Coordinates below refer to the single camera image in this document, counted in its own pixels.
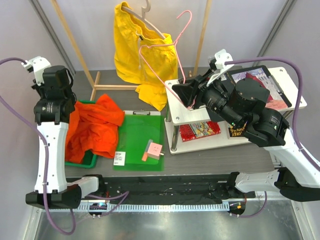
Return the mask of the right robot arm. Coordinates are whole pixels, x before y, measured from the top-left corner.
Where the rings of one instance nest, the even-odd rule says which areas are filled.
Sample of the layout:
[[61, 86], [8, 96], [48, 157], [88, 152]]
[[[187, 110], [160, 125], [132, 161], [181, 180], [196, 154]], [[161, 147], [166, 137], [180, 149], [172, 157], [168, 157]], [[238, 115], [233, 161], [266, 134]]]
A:
[[210, 82], [198, 75], [172, 86], [186, 108], [205, 106], [234, 129], [243, 129], [249, 142], [273, 154], [284, 166], [264, 173], [232, 172], [225, 185], [233, 198], [248, 192], [279, 192], [296, 202], [320, 199], [320, 165], [299, 146], [293, 129], [283, 115], [266, 107], [270, 92], [258, 81], [243, 78], [231, 92], [220, 79]]

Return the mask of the pink wire hanger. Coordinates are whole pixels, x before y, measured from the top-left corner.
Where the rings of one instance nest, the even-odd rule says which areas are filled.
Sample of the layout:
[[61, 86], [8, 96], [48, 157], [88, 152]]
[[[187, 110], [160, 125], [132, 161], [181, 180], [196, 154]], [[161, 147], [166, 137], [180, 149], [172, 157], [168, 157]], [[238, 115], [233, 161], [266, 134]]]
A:
[[[184, 73], [184, 70], [183, 70], [183, 67], [182, 67], [182, 64], [181, 64], [181, 60], [180, 60], [180, 57], [179, 57], [179, 54], [178, 54], [178, 50], [177, 50], [177, 44], [181, 38], [181, 36], [183, 35], [183, 33], [185, 32], [185, 30], [187, 29], [187, 27], [189, 26], [189, 24], [191, 23], [192, 21], [192, 18], [193, 18], [193, 14], [190, 10], [184, 10], [180, 15], [178, 15], [176, 17], [176, 19], [178, 20], [181, 16], [183, 16], [185, 13], [189, 13], [189, 18], [188, 18], [188, 21], [186, 23], [186, 25], [184, 26], [184, 28], [182, 29], [182, 31], [178, 34], [178, 36], [176, 37], [176, 39], [170, 43], [170, 44], [153, 44], [153, 45], [141, 45], [139, 50], [138, 50], [138, 54], [139, 56], [142, 58], [142, 60], [146, 63], [146, 65], [148, 66], [148, 68], [152, 71], [152, 73], [156, 76], [156, 78], [164, 85], [164, 87], [169, 90], [169, 92], [183, 105], [183, 103], [181, 102], [180, 98], [178, 97], [178, 95], [171, 89], [169, 88], [166, 83], [159, 77], [159, 75], [154, 71], [154, 69], [151, 67], [151, 65], [148, 63], [148, 61], [145, 59], [145, 57], [143, 56], [142, 54], [142, 49], [143, 48], [147, 48], [147, 49], [151, 49], [151, 48], [162, 48], [162, 47], [173, 47], [174, 49], [174, 52], [175, 52], [175, 55], [176, 55], [176, 59], [177, 59], [177, 62], [178, 62], [178, 66], [180, 67], [180, 72], [182, 74], [182, 79], [183, 79], [183, 84], [186, 82], [186, 75]], [[193, 101], [192, 105], [190, 106], [185, 106], [183, 105], [187, 110], [191, 110], [192, 107], [194, 106], [195, 104], [195, 100]]]

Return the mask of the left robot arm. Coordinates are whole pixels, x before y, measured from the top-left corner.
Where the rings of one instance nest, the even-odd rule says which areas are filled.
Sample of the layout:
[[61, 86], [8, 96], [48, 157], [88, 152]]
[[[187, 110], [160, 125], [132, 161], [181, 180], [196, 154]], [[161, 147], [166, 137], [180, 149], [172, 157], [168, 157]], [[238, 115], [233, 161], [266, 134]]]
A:
[[39, 138], [38, 176], [34, 190], [25, 196], [28, 205], [41, 209], [76, 209], [82, 199], [91, 195], [100, 200], [107, 192], [100, 174], [89, 174], [67, 182], [65, 144], [70, 114], [75, 110], [73, 79], [62, 65], [44, 68], [43, 82], [35, 83], [40, 100], [33, 112]]

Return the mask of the orange shorts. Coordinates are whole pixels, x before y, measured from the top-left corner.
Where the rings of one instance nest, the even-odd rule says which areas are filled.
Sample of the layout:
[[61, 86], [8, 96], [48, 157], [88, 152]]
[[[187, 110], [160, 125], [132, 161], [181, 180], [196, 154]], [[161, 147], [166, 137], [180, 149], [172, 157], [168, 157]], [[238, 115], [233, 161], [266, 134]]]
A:
[[81, 164], [86, 151], [112, 159], [115, 157], [125, 112], [107, 95], [95, 103], [77, 101], [70, 114], [65, 140], [65, 160]]

